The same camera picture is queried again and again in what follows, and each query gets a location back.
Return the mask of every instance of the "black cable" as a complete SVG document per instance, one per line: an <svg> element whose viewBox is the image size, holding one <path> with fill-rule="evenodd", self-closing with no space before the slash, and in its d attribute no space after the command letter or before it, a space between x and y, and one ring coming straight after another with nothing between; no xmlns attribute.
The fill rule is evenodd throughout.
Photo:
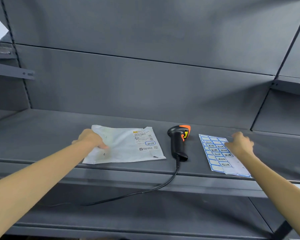
<svg viewBox="0 0 300 240"><path fill-rule="evenodd" d="M179 168L180 168L180 160L177 159L176 160L176 170L174 171L174 173L171 176L171 178L167 182L165 182L164 184L161 184L161 185L157 186L156 188L145 190L145 191L138 191L138 192L134 192L134 193L129 193L129 194L125 194L125 195L122 195L122 196L119 196L119 197L115 197L115 198L111 198L111 199L107 199L107 200L100 200L100 201L93 202L93 203L80 204L79 206L94 206L94 205L98 205L98 204L105 203L105 202L110 202L110 201L114 201L114 200L120 200L120 199L129 197L129 196L133 196L133 195L144 194L144 193L149 193L149 192L152 192L152 191L159 190L159 189L167 186L169 183L171 183L171 181L174 179L174 177L176 177L176 175L177 175L177 173L179 171ZM74 204L74 203L64 202L64 203L59 203L59 204L54 204L54 205L43 205L43 204L38 203L38 205L45 206L45 207L56 207L56 206L67 205L67 204Z"/></svg>

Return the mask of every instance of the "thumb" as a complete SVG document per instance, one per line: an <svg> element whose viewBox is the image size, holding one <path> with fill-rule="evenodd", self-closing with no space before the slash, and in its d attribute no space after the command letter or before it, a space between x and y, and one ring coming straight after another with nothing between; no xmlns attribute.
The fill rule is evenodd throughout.
<svg viewBox="0 0 300 240"><path fill-rule="evenodd" d="M101 149L107 149L107 148L109 148L106 144L104 144L103 141L101 141L101 143L100 143L100 145L98 145L98 147L101 148Z"/></svg>

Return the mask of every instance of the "sticker sheet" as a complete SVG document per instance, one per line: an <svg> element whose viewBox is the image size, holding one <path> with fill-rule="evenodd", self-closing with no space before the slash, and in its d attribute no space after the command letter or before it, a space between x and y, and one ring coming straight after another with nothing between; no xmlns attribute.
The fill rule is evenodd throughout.
<svg viewBox="0 0 300 240"><path fill-rule="evenodd" d="M226 148L226 138L199 134L212 171L251 178L243 164Z"/></svg>

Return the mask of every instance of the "person's left hand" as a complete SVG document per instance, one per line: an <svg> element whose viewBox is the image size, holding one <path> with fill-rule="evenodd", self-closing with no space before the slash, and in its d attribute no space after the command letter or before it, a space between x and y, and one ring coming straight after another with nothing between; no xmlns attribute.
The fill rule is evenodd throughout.
<svg viewBox="0 0 300 240"><path fill-rule="evenodd" d="M95 147L99 147L101 149L107 149L108 146L104 144L102 138L92 129L84 129L83 132L79 135L77 140L72 141L72 144L75 144L79 141L87 141L91 142L95 145Z"/></svg>

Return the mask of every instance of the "forearm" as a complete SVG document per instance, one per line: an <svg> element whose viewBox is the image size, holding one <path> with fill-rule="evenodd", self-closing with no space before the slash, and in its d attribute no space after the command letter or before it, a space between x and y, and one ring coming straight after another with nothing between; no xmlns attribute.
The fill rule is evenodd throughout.
<svg viewBox="0 0 300 240"><path fill-rule="evenodd" d="M0 180L0 237L95 145L80 141Z"/></svg>
<svg viewBox="0 0 300 240"><path fill-rule="evenodd" d="M300 235L300 189L271 170L254 155L243 154L238 159Z"/></svg>

